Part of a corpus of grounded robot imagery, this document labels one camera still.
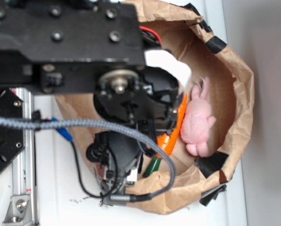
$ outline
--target brown paper bag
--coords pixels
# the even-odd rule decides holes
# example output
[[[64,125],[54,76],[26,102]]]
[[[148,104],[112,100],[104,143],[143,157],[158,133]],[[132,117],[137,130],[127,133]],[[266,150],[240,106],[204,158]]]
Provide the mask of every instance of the brown paper bag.
[[[216,45],[216,50],[213,49],[218,39],[202,27],[200,22],[203,17],[193,11],[157,0],[128,0],[124,3],[134,4],[141,25],[157,31],[163,40],[162,47],[170,49],[177,59],[190,66],[192,79],[188,93],[200,76],[210,78],[208,101],[217,122],[213,126],[208,146],[212,151],[229,155],[222,169],[206,178],[179,139],[171,155],[177,168],[172,189],[153,200],[128,204],[148,212],[169,214],[199,200],[203,192],[231,179],[251,135],[253,73],[229,46],[217,50]],[[56,99],[65,119],[101,119],[94,109],[92,94],[57,96]],[[85,152],[93,142],[94,134],[100,130],[74,128],[71,132],[91,170],[91,163],[86,159]],[[146,159],[143,169],[148,164],[149,160]],[[146,194],[161,189],[170,178],[167,170],[161,164],[160,171],[148,178],[141,178],[134,187],[127,189],[127,193]]]

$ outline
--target black mounting bracket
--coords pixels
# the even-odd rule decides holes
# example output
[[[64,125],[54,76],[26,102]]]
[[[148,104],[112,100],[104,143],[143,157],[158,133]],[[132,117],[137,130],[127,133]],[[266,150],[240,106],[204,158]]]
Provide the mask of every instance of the black mounting bracket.
[[[23,101],[10,89],[0,89],[0,116],[7,118],[23,117]],[[24,149],[22,130],[0,127],[0,173]]]

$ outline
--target black cable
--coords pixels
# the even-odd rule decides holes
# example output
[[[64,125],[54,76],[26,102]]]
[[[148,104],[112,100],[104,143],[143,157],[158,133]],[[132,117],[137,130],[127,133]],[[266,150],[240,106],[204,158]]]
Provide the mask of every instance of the black cable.
[[[150,194],[144,195],[130,195],[131,202],[140,202],[150,200],[168,190],[173,186],[175,182],[176,168],[173,161],[170,157],[165,153],[152,139],[148,136],[140,133],[135,129],[131,129],[129,127],[125,127],[116,123],[108,122],[108,121],[98,121],[91,119],[75,119],[75,120],[63,120],[63,121],[18,121],[18,120],[10,120],[4,117],[0,117],[0,126],[10,129],[32,129],[32,130],[40,130],[40,129],[62,129],[68,127],[93,127],[93,128],[102,128],[108,129],[114,132],[121,133],[128,137],[139,140],[140,142],[150,146],[153,151],[158,153],[165,162],[169,165],[171,176],[169,183],[161,188],[158,191],[155,191]]]
[[[79,183],[80,183],[80,186],[81,186],[82,190],[83,190],[86,194],[88,194],[90,197],[92,197],[92,198],[101,198],[101,199],[103,199],[103,198],[109,196],[110,194],[112,194],[112,193],[115,191],[115,189],[116,189],[116,182],[117,182],[117,179],[118,179],[118,172],[117,172],[117,171],[118,171],[118,165],[117,165],[117,161],[116,161],[116,157],[115,157],[114,153],[113,153],[111,150],[109,150],[109,151],[110,151],[110,154],[112,155],[112,158],[113,158],[113,160],[114,160],[114,163],[115,163],[115,182],[114,182],[114,184],[113,184],[113,186],[111,187],[111,189],[110,189],[109,192],[107,192],[107,193],[104,194],[104,195],[98,196],[98,195],[94,195],[94,194],[92,194],[92,193],[90,193],[90,192],[88,192],[88,191],[86,190],[86,188],[85,188],[85,186],[84,186],[84,184],[83,184],[83,181],[82,181],[80,163],[79,163],[78,153],[77,153],[76,147],[75,147],[73,141],[70,141],[70,143],[71,143],[71,146],[72,146],[73,151],[74,151],[74,158],[75,158],[76,168],[77,168],[77,171],[78,171]]]

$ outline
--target black metal plate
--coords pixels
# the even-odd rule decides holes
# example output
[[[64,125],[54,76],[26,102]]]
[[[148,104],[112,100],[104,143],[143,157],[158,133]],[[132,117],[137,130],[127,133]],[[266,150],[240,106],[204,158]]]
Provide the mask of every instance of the black metal plate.
[[[0,89],[0,116],[23,117],[23,101],[10,89]],[[22,130],[0,127],[0,173],[16,158],[24,146]]]
[[[59,6],[60,16],[50,9]],[[25,87],[33,94],[94,92],[108,71],[144,68],[143,41],[135,7],[101,2],[97,11],[76,9],[65,0],[26,1],[24,8],[5,7],[0,19],[0,87]],[[117,17],[107,17],[108,10]],[[116,31],[121,39],[112,41]],[[61,33],[55,41],[53,33]],[[43,65],[53,64],[62,85],[46,84]]]

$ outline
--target pink plush bunny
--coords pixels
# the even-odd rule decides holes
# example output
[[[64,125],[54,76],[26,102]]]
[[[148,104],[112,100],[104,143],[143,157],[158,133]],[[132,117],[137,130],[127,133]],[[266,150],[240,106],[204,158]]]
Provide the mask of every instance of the pink plush bunny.
[[[203,80],[202,90],[199,84],[191,91],[191,101],[188,103],[180,130],[182,140],[187,144],[187,151],[200,157],[210,156],[207,141],[210,129],[216,122],[212,116],[212,106],[206,101],[210,79]]]

